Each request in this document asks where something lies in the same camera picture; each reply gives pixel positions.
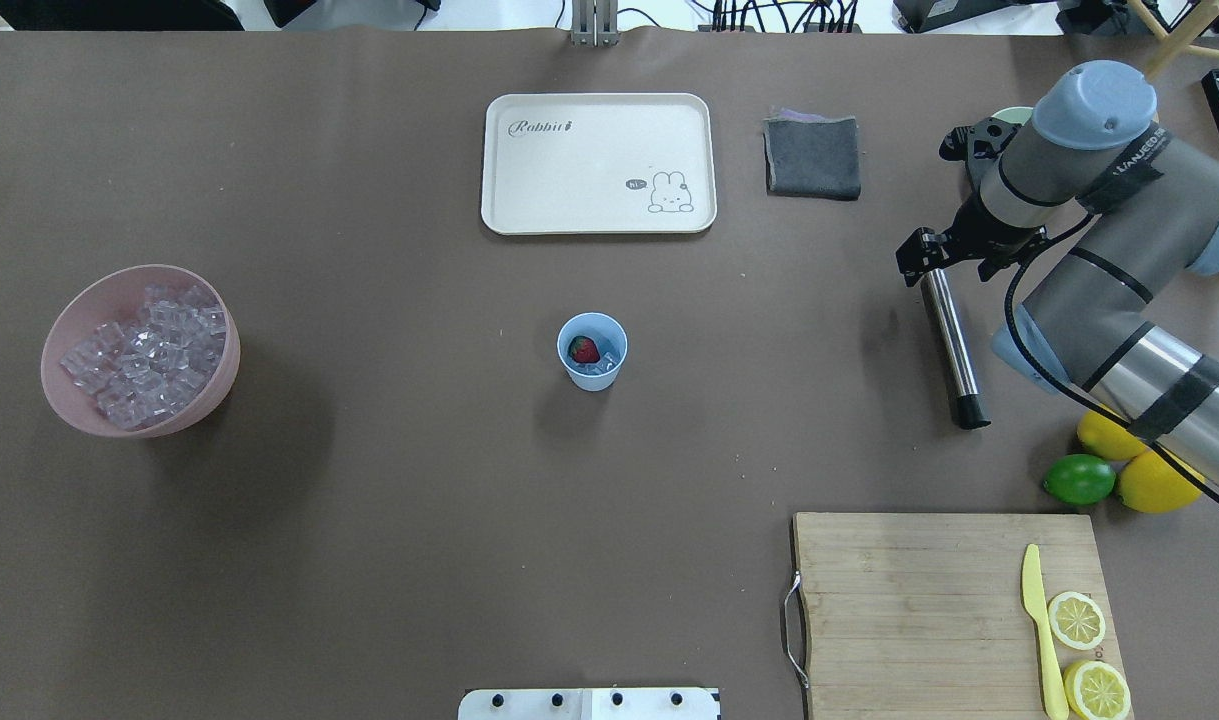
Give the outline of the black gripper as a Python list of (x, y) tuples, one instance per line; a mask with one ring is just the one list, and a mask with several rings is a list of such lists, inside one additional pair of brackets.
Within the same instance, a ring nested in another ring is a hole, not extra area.
[(1003, 221), (984, 203), (981, 182), (989, 171), (1000, 164), (1002, 152), (1019, 135), (1022, 122), (997, 117), (979, 119), (973, 125), (957, 125), (944, 136), (937, 149), (939, 158), (965, 164), (970, 195), (956, 211), (946, 231), (917, 228), (897, 249), (900, 274), (907, 288), (933, 270), (978, 259), (980, 281), (989, 281), (1007, 266), (1015, 264), (1031, 253), (1037, 242), (1047, 240), (1042, 223), (1019, 225)]

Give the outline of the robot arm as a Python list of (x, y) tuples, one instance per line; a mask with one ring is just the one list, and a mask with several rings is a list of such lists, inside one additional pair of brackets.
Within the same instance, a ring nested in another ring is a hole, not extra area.
[(1079, 387), (1145, 445), (1219, 489), (1219, 361), (1145, 319), (1182, 270), (1219, 272), (1219, 161), (1156, 122), (1157, 94), (1120, 61), (1067, 69), (1020, 125), (989, 119), (944, 141), (981, 163), (946, 231), (919, 228), (896, 252), (907, 286), (978, 261), (989, 281), (1051, 246), (1054, 210), (1075, 201), (1089, 229), (1012, 309), (993, 351), (1035, 383)]

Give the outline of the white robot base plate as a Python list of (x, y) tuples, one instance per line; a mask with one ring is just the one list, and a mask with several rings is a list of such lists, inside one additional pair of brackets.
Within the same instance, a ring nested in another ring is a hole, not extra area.
[(475, 690), (458, 719), (722, 719), (718, 690), (705, 687), (581, 687)]

